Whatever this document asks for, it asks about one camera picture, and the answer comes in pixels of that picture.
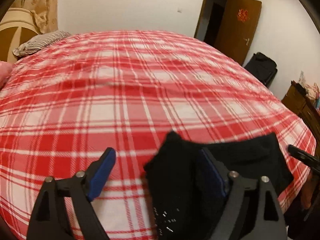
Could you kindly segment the black bag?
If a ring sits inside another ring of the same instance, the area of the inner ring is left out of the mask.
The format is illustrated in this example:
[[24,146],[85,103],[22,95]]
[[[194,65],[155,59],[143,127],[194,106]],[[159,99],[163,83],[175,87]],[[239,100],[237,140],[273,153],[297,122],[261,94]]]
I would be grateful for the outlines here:
[[250,72],[267,88],[277,74],[277,64],[263,53],[255,53],[245,65],[245,70]]

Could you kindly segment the brown wooden dresser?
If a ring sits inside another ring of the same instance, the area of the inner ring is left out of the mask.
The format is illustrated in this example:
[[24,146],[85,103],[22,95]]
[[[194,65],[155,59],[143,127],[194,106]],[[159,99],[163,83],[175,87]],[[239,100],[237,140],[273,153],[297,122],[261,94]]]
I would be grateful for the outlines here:
[[299,116],[319,140],[319,113],[306,95],[306,90],[295,81],[291,81],[289,90],[281,101],[289,110]]

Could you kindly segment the cream brown headboard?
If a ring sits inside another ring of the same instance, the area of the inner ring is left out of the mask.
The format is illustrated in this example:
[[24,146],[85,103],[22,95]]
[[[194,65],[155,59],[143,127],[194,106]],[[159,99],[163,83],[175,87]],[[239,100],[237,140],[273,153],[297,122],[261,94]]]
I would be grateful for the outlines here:
[[23,8],[9,8],[1,20],[1,61],[15,63],[12,51],[32,37],[39,35],[33,14]]

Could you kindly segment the clutter on dresser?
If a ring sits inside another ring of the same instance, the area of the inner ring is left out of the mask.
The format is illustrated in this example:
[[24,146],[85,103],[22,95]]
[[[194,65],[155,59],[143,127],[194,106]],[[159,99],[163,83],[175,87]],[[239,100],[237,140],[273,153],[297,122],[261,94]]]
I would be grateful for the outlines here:
[[308,85],[304,76],[304,72],[300,72],[298,83],[305,89],[306,96],[309,98],[315,109],[319,112],[319,87],[317,83]]

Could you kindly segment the beige floral curtain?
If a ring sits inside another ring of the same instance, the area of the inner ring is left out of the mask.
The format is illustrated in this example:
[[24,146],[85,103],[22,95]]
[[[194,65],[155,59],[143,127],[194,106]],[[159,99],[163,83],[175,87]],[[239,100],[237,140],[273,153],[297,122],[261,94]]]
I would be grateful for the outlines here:
[[15,0],[11,8],[29,10],[40,33],[50,33],[58,29],[57,0]]

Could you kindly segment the red plaid bed sheet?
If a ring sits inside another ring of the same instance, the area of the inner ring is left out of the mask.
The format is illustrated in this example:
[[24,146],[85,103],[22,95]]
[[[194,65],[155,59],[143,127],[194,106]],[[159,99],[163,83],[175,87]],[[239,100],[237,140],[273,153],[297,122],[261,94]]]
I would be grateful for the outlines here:
[[242,66],[191,37],[165,31],[74,35],[17,61],[1,89],[1,217],[25,239],[47,176],[68,178],[116,150],[93,206],[111,239],[155,239],[143,178],[170,131],[198,142],[276,133],[293,182],[289,208],[309,169],[294,144],[314,153],[306,124]]

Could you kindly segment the black pants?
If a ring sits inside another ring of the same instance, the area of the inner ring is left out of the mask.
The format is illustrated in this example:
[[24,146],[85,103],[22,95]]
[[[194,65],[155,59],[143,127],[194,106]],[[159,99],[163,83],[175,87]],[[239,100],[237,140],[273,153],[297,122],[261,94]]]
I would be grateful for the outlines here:
[[276,194],[293,182],[274,133],[202,144],[170,132],[144,166],[159,239],[208,239],[212,235],[225,208],[227,192],[209,156],[245,178],[267,176]]

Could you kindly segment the brown wooden door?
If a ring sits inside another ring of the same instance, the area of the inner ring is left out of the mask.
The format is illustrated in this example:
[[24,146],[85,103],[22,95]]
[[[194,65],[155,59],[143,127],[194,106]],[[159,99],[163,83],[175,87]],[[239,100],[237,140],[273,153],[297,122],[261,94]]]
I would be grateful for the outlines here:
[[238,64],[245,61],[259,22],[262,2],[227,0],[213,47]]

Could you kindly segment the striped floral pillow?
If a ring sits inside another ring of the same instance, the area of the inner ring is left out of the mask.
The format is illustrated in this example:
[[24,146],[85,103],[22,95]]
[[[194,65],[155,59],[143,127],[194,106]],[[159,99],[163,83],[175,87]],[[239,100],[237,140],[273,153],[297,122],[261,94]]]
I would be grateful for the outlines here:
[[16,57],[25,57],[42,50],[48,45],[54,44],[55,42],[63,40],[64,38],[70,36],[71,34],[69,32],[60,30],[42,35],[36,35],[29,41],[24,42],[18,48],[14,49],[12,53]]

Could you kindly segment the pink quilt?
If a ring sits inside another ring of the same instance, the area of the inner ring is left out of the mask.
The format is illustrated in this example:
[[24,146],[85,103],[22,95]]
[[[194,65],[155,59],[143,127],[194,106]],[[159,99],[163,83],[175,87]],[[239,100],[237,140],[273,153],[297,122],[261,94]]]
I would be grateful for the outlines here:
[[7,82],[12,69],[13,65],[11,63],[0,61],[0,88],[2,88]]

